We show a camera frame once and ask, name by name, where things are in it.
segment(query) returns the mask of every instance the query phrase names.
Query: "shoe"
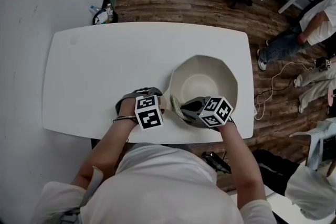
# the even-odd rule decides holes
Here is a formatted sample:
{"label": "shoe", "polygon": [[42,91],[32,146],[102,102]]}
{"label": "shoe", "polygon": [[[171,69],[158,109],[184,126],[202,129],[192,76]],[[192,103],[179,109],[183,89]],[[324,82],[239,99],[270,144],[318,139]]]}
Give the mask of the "shoe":
{"label": "shoe", "polygon": [[260,50],[257,50],[257,59],[258,59],[258,65],[259,65],[259,68],[262,70],[262,71],[266,71],[266,64],[264,62],[261,61],[261,59],[259,58],[259,53],[260,53]]}

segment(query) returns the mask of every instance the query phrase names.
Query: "blue jeans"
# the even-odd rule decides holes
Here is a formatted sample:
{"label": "blue jeans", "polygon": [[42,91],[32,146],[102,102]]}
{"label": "blue jeans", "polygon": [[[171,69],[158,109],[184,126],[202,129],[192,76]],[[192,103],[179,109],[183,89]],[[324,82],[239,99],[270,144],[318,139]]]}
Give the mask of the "blue jeans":
{"label": "blue jeans", "polygon": [[301,33],[300,24],[280,33],[274,40],[270,41],[267,48],[260,50],[259,58],[264,63],[286,59],[310,46],[307,41],[303,45],[298,44],[298,36]]}

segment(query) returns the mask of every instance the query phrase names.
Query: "beige pants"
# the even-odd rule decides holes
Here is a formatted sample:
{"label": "beige pants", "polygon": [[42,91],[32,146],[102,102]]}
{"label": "beige pants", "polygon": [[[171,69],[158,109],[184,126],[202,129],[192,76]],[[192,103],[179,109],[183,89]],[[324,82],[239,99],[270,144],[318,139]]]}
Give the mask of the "beige pants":
{"label": "beige pants", "polygon": [[320,71],[318,68],[306,71],[300,74],[296,81],[298,87],[304,87],[313,82],[315,82],[314,85],[299,96],[300,104],[303,109],[308,106],[310,101],[326,95],[329,86],[331,86],[333,90],[336,89],[336,66],[332,65],[332,67],[326,71]]}

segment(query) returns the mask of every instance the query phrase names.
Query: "black pants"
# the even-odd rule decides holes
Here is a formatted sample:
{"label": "black pants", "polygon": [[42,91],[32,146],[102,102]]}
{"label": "black pants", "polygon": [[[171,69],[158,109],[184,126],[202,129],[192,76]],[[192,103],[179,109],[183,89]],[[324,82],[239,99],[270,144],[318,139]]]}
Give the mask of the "black pants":
{"label": "black pants", "polygon": [[259,165],[264,185],[284,196],[288,180],[299,167],[299,164],[283,159],[266,150],[254,151],[253,155]]}

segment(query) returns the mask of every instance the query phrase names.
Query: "white cable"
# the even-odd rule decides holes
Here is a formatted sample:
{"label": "white cable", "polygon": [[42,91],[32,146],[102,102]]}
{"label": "white cable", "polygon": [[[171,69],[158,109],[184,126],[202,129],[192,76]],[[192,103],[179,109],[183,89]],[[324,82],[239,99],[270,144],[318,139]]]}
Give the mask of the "white cable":
{"label": "white cable", "polygon": [[261,117],[260,117],[260,118],[256,118],[256,116],[254,116],[254,118],[255,118],[257,121],[259,121],[259,120],[261,120],[261,119],[263,118],[263,116],[264,116],[264,112],[265,112],[265,102],[268,101],[268,100],[272,97],[272,95],[273,95],[273,93],[274,93],[274,91],[273,91],[273,78],[275,78],[275,77],[277,77],[278,75],[280,75],[280,74],[282,73],[282,71],[284,70],[285,66],[286,66],[286,65],[289,65],[290,63],[293,63],[294,65],[298,65],[298,66],[299,66],[299,65],[302,65],[306,70],[310,70],[310,69],[313,70],[312,67],[307,68],[307,67],[306,67],[304,64],[302,64],[302,63],[288,62],[287,64],[285,64],[285,65],[283,66],[282,70],[280,71],[280,73],[276,74],[274,77],[271,78],[271,95],[269,96],[269,98],[266,99],[265,94],[262,93],[262,94],[264,95],[264,100],[263,100],[263,102],[258,103],[258,97],[261,95],[261,93],[257,94],[257,102],[256,102],[256,104],[255,104],[255,108],[256,108],[257,105],[259,105],[258,110],[257,110],[257,108],[256,108],[257,113],[258,113],[258,111],[259,111],[259,109],[260,109],[260,105],[261,105],[261,104],[262,104],[262,107],[263,107],[263,114],[261,115]]}

